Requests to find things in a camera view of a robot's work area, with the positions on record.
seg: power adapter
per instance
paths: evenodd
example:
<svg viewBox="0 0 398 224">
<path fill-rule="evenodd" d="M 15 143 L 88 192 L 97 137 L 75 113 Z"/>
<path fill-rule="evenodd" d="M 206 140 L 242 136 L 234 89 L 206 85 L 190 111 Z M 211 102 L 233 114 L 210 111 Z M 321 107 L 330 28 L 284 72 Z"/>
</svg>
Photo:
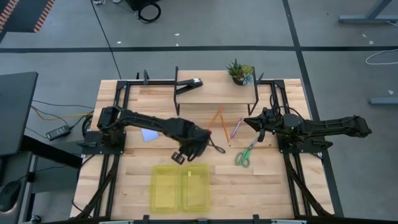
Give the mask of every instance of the power adapter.
<svg viewBox="0 0 398 224">
<path fill-rule="evenodd" d="M 45 135 L 50 141 L 53 141 L 54 139 L 60 138 L 62 136 L 67 136 L 68 134 L 70 134 L 70 128 L 69 126 L 65 125 L 50 132 L 47 132 Z"/>
</svg>

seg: gray floor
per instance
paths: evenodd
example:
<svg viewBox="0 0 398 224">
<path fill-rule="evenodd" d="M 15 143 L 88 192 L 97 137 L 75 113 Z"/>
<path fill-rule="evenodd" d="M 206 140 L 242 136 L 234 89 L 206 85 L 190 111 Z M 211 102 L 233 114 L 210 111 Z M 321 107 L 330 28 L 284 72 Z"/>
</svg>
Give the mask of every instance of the gray floor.
<svg viewBox="0 0 398 224">
<path fill-rule="evenodd" d="M 398 46 L 398 28 L 392 25 L 336 22 L 339 14 L 364 13 L 375 2 L 290 0 L 289 4 L 302 46 Z M 113 47 L 293 46 L 280 0 L 161 0 L 159 4 L 162 16 L 153 24 L 139 22 L 136 15 L 111 1 L 96 6 L 109 43 Z M 398 14 L 397 6 L 398 1 L 394 1 L 383 14 Z M 0 43 L 0 48 L 60 47 L 107 47 L 89 0 L 57 0 L 38 34 L 7 33 Z M 398 65 L 366 65 L 364 60 L 373 53 L 303 55 L 321 119 L 356 114 L 365 117 L 374 132 L 366 139 L 329 138 L 335 143 L 330 155 L 345 216 L 398 220 L 398 176 L 394 172 L 398 168 L 394 160 L 398 157 L 398 107 L 368 104 L 370 96 L 390 96 L 389 91 L 394 92 L 393 96 L 398 94 Z M 264 78 L 301 78 L 295 52 L 116 52 L 114 56 L 126 79 L 143 69 L 151 78 L 172 78 L 176 65 L 181 69 L 224 69 L 234 58 L 256 66 L 256 72 L 264 72 Z M 377 60 L 398 61 L 398 56 L 387 54 Z M 0 54 L 0 74 L 29 71 L 39 73 L 36 100 L 86 106 L 94 106 L 100 80 L 118 78 L 110 53 Z M 57 115 L 89 111 L 34 105 Z M 41 134 L 61 125 L 60 121 L 43 121 L 32 112 L 27 123 Z M 48 142 L 30 131 L 26 134 Z M 67 138 L 51 143 L 82 139 L 78 127 Z M 72 171 L 53 170 L 49 175 L 67 172 Z M 70 185 L 37 196 L 34 212 L 44 221 L 68 218 L 76 182 L 74 174 L 69 175 Z"/>
</svg>

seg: white cable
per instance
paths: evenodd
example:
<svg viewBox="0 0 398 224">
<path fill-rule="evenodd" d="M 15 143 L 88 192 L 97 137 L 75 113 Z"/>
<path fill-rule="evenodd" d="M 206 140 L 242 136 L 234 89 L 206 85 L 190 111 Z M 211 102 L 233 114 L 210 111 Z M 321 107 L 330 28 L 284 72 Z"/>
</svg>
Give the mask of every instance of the white cable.
<svg viewBox="0 0 398 224">
<path fill-rule="evenodd" d="M 386 23 L 398 27 L 397 24 L 393 24 L 392 22 L 387 21 Z M 377 55 L 379 55 L 379 54 L 383 54 L 383 53 L 386 53 L 386 52 L 395 52 L 395 51 L 398 51 L 398 49 L 394 49 L 394 50 L 383 50 L 383 51 L 380 51 L 380 52 L 378 52 L 378 53 L 376 53 L 376 54 L 372 54 L 372 55 L 370 55 L 370 56 L 365 60 L 365 63 L 368 64 L 368 65 L 396 65 L 396 64 L 398 64 L 398 62 L 381 62 L 381 63 L 371 63 L 371 62 L 368 62 L 369 59 L 370 59 L 370 58 L 373 58 L 374 56 L 377 56 Z"/>
</svg>

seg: plant pot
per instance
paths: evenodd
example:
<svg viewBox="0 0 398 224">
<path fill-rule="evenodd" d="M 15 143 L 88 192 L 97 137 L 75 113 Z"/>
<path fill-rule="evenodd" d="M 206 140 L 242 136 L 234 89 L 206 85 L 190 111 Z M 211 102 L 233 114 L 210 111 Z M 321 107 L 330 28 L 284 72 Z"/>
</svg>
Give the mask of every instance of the plant pot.
<svg viewBox="0 0 398 224">
<path fill-rule="evenodd" d="M 237 85 L 243 85 L 243 81 L 241 81 L 241 80 L 237 80 L 237 79 L 235 79 L 235 78 L 232 78 L 232 80 L 235 82 L 235 84 L 237 84 Z"/>
</svg>

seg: blue paper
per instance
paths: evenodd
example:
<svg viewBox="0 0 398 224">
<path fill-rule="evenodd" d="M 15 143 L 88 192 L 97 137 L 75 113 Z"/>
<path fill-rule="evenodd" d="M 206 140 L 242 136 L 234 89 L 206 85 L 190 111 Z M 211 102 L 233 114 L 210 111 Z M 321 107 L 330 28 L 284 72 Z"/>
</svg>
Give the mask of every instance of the blue paper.
<svg viewBox="0 0 398 224">
<path fill-rule="evenodd" d="M 148 129 L 141 129 L 142 137 L 144 138 L 144 142 L 149 142 L 159 138 L 159 134 L 157 131 L 152 131 Z"/>
</svg>

